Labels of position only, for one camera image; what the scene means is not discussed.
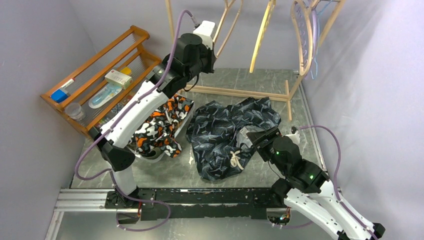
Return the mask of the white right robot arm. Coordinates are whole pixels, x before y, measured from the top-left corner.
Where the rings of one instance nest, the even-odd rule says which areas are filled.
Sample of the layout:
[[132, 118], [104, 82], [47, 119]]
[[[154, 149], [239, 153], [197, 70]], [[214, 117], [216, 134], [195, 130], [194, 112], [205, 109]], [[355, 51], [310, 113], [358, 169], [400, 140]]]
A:
[[386, 229], [362, 216], [338, 191], [329, 175], [302, 157], [296, 127], [283, 135], [277, 127], [246, 134], [265, 162], [275, 165], [283, 178], [270, 188], [270, 202], [298, 211], [321, 227], [333, 240], [379, 240]]

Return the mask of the light wooden hanger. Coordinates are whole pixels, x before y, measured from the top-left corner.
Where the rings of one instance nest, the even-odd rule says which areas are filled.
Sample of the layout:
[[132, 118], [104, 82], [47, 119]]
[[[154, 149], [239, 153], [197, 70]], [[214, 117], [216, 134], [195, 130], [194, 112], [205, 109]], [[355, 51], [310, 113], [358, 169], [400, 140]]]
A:
[[232, 36], [244, 5], [244, 0], [223, 1], [223, 12], [217, 22], [216, 31], [212, 38], [216, 58], [219, 58], [224, 52], [224, 48]]

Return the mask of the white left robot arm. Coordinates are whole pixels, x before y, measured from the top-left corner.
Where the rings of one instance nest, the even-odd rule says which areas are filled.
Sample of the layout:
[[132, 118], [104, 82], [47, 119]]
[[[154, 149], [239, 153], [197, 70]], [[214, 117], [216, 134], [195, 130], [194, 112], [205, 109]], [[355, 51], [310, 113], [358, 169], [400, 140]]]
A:
[[127, 144], [145, 120], [170, 97], [186, 87], [200, 73], [213, 73], [216, 56], [212, 33], [184, 33], [175, 42], [175, 49], [166, 55], [148, 74], [137, 93], [102, 128], [89, 130], [102, 158], [111, 166], [111, 177], [118, 201], [126, 208], [139, 200], [132, 164], [135, 154]]

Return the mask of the cream yellow hanger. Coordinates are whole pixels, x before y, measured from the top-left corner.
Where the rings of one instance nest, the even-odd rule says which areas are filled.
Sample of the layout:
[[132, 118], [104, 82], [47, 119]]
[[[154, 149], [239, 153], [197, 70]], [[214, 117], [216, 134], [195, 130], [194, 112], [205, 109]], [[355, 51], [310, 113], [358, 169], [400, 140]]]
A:
[[254, 72], [255, 69], [255, 64], [256, 64], [256, 60], [259, 54], [259, 50], [265, 35], [265, 32], [267, 30], [267, 27], [269, 25], [270, 19], [272, 17], [274, 8], [276, 6], [276, 0], [269, 0], [266, 6], [266, 9], [264, 11], [264, 15], [259, 27], [259, 31], [258, 31], [258, 35], [256, 38], [256, 42], [255, 42], [255, 46], [254, 46], [254, 50], [252, 53], [252, 58], [251, 58], [251, 63], [250, 63], [250, 67], [249, 67], [249, 73], [252, 74]]

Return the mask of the dark patterned shorts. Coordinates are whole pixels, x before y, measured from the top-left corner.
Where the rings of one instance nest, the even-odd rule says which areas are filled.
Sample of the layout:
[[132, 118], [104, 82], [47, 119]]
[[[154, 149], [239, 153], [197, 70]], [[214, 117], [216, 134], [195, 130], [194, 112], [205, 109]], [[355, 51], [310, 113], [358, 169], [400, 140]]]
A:
[[211, 101], [199, 107], [186, 131], [199, 176], [218, 181], [240, 174], [255, 153], [247, 134], [280, 123], [281, 116], [267, 97], [248, 97], [227, 106]]

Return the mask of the light blue wire hanger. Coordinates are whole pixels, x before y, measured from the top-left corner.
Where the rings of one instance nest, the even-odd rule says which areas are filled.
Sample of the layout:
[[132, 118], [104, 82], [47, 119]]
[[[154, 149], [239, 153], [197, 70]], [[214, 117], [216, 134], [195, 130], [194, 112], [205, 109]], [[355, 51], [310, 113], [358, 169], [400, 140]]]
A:
[[318, 40], [319, 40], [320, 34], [321, 34], [320, 16], [323, 14], [323, 12], [326, 10], [326, 8], [329, 6], [329, 4], [332, 3], [332, 2], [333, 2], [333, 0], [329, 0], [320, 11], [317, 11], [316, 8], [313, 9], [313, 13], [314, 13], [314, 16], [315, 16], [315, 24], [314, 24], [315, 28], [314, 29], [315, 29], [315, 36], [316, 36], [316, 40], [314, 41], [314, 43], [315, 43], [314, 54], [313, 54], [313, 58], [312, 58], [314, 66], [315, 66], [315, 72], [313, 72], [312, 70], [310, 71], [310, 75], [311, 75], [311, 78], [313, 80], [315, 80], [318, 77], [318, 69], [319, 69], [319, 65], [318, 65], [318, 62], [317, 62], [317, 55], [318, 55], [318, 52], [319, 52]]

